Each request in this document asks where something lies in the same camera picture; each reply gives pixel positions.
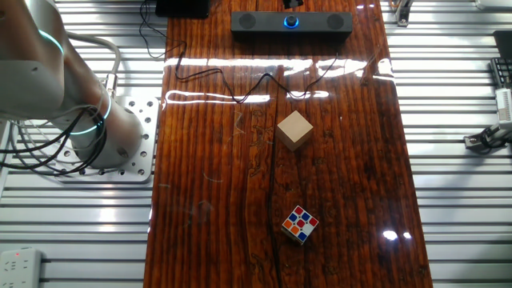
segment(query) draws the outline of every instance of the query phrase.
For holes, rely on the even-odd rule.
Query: black speaker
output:
[[[168,18],[207,18],[210,0],[157,0],[155,13]]]
[[[233,12],[231,33],[236,39],[254,36],[305,36],[345,41],[352,33],[351,13]]]

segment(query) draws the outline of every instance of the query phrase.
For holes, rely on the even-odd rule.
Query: glossy wooden tabletop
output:
[[[236,43],[232,11],[283,11],[281,0],[213,1],[206,20],[171,19],[186,40],[177,80],[168,53],[145,288],[432,287],[379,2],[305,0],[296,11],[345,11],[340,47],[311,40]],[[171,48],[175,43],[168,42]],[[314,127],[295,152],[275,137],[293,111]],[[320,221],[303,246],[281,232],[300,205]]]

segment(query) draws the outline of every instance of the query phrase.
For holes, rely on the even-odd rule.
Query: black device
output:
[[[168,18],[207,18],[210,0],[157,0],[155,13]]]
[[[492,58],[490,69],[493,71],[494,80],[498,84],[497,88],[512,88],[512,58]]]
[[[254,36],[305,36],[343,42],[352,33],[351,13],[233,12],[231,33],[237,40]]]
[[[285,9],[295,8],[304,5],[303,0],[282,0],[282,3],[285,5]]]
[[[495,31],[493,36],[494,40],[496,40],[500,57],[512,59],[512,31]]]

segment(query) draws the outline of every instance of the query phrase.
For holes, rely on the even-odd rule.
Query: wooden cube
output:
[[[288,147],[295,151],[311,137],[313,126],[297,111],[278,124],[276,136]]]

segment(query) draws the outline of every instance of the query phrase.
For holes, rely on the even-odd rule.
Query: blue light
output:
[[[287,17],[285,18],[285,26],[286,26],[286,27],[288,27],[288,28],[290,28],[290,29],[297,28],[297,26],[298,26],[298,18],[297,18],[297,22],[295,23],[295,25],[294,25],[294,26],[289,26],[289,25],[286,23],[286,19],[287,19]]]
[[[51,37],[51,35],[49,35],[47,32],[43,31],[43,30],[40,30],[39,31],[40,35],[43,36],[44,38],[52,41],[55,45],[57,45],[57,47],[60,49],[60,51],[64,54],[64,49],[62,48],[62,46],[60,45],[60,43],[55,40],[55,38]]]
[[[108,99],[109,99],[109,108],[106,110],[105,117],[103,117],[103,121],[106,121],[106,118],[109,117],[110,108],[112,108],[112,99],[110,99],[110,97],[108,97]],[[98,127],[98,125],[92,126],[91,128],[89,128],[85,131],[82,131],[82,132],[73,132],[73,133],[71,133],[71,135],[82,135],[85,133],[89,133],[91,131],[94,131],[94,129],[96,129],[96,127]]]

